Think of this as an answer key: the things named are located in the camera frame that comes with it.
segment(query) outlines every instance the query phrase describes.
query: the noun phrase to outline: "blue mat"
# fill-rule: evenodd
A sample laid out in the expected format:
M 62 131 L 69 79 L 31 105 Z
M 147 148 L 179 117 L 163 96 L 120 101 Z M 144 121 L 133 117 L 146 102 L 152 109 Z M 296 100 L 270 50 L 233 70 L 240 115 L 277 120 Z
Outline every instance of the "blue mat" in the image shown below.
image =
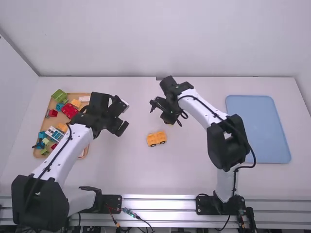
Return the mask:
M 228 115 L 242 117 L 258 163 L 287 164 L 291 160 L 285 134 L 270 96 L 227 96 Z M 252 163 L 251 153 L 246 162 Z

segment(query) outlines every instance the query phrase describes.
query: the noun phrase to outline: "metal rail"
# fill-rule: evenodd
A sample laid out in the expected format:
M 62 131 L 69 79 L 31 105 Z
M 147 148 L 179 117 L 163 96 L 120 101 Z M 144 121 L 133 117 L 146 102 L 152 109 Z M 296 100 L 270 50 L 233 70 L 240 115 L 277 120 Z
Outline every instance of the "metal rail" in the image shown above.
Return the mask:
M 219 228 L 227 216 L 198 216 L 195 196 L 123 195 L 122 207 L 134 210 L 153 227 Z M 245 198 L 252 206 L 258 228 L 311 229 L 311 199 Z M 0 225 L 13 225 L 10 196 L 0 196 Z M 114 215 L 123 227 L 145 227 L 146 224 L 125 213 Z M 78 215 L 71 216 L 70 225 L 78 225 Z M 81 214 L 82 226 L 114 226 L 110 215 Z M 227 228 L 238 228 L 232 216 Z

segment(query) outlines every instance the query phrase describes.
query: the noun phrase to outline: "toy car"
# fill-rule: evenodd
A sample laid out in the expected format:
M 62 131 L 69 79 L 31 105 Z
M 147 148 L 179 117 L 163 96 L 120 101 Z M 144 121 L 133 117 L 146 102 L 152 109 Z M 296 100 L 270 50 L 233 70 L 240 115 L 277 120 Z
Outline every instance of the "toy car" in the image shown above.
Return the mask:
M 164 144 L 167 141 L 167 136 L 164 131 L 150 133 L 147 135 L 147 144 L 149 147 L 154 147 L 157 144 Z

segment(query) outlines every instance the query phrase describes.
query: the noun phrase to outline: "toy block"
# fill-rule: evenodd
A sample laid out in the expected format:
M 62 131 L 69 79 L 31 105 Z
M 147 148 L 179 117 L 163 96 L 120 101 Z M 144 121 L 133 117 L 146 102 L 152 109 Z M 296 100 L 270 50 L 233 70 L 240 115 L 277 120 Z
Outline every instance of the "toy block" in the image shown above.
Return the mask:
M 50 116 L 50 117 L 56 117 L 57 114 L 58 114 L 58 112 L 57 112 L 56 110 L 54 110 L 54 109 L 51 109 L 51 110 L 49 111 L 49 116 Z
M 41 155 L 47 155 L 47 154 L 49 154 L 49 152 L 48 152 L 47 149 L 42 149 L 42 150 L 40 151 L 40 154 L 41 154 Z
M 51 140 L 53 139 L 56 142 L 59 142 L 65 136 L 60 130 L 57 130 L 53 126 L 50 126 L 45 133 L 51 138 Z
M 56 128 L 59 129 L 60 131 L 64 132 L 64 133 L 66 133 L 68 130 L 67 125 L 64 125 L 62 123 L 59 123 Z
M 51 95 L 52 99 L 56 100 L 57 102 L 61 103 L 64 102 L 64 100 L 67 99 L 67 93 L 62 91 L 61 89 L 58 89 L 54 92 L 53 95 Z
M 50 143 L 50 141 L 49 141 L 46 137 L 42 139 L 42 142 L 43 142 L 46 146 L 48 146 L 49 143 Z
M 80 108 L 80 106 L 81 106 L 81 102 L 78 101 L 78 100 L 72 100 L 70 103 L 71 103 L 73 106 L 75 106 L 76 108 Z
M 71 104 L 66 103 L 62 108 L 62 112 L 69 118 L 72 119 L 79 111 Z
M 61 111 L 61 110 L 62 110 L 62 107 L 64 107 L 64 104 L 63 104 L 63 103 L 58 103 L 58 104 L 56 105 L 56 110 L 57 110 L 57 111 Z
M 47 135 L 45 134 L 44 131 L 41 131 L 38 133 L 38 138 L 45 138 Z
M 52 150 L 55 149 L 56 146 L 57 146 L 57 143 L 53 144 L 53 145 L 51 146 L 51 149 L 52 149 Z
M 89 102 L 90 99 L 91 99 L 91 96 L 80 96 L 79 97 L 80 102 Z

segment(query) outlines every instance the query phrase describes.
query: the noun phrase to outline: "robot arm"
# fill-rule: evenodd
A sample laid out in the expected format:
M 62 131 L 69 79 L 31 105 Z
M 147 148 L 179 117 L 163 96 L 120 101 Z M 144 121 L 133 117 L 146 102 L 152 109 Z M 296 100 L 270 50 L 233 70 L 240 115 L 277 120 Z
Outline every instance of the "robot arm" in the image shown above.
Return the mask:
M 161 109 L 160 117 L 164 122 L 174 124 L 185 110 L 203 126 L 207 132 L 208 155 L 218 168 L 215 193 L 222 203 L 228 202 L 236 182 L 234 170 L 249 153 L 242 119 L 237 114 L 228 116 L 213 107 L 188 82 L 177 84 L 169 76 L 160 82 L 160 86 L 166 98 L 151 100 L 151 112 L 155 108 Z
M 123 122 L 119 115 L 128 107 L 118 96 L 92 92 L 89 106 L 70 121 L 69 130 L 49 157 L 29 176 L 18 175 L 13 181 L 15 224 L 55 232 L 70 215 L 85 209 L 96 212 L 102 207 L 100 189 L 65 189 L 63 185 L 75 161 L 101 130 L 122 135 L 128 122 Z

